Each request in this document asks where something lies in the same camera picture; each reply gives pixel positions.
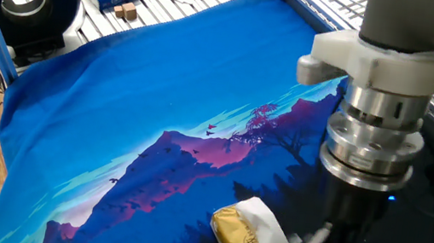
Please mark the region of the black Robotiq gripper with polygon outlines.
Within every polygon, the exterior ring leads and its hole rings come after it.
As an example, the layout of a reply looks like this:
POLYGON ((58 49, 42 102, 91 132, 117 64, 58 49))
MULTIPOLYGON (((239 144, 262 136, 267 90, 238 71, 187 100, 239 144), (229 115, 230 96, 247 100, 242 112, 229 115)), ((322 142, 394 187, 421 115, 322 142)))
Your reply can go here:
POLYGON ((331 225, 324 224, 303 239, 293 234, 289 243, 359 243, 389 204, 387 192, 351 185, 328 171, 322 176, 321 188, 326 197, 325 223, 331 225))

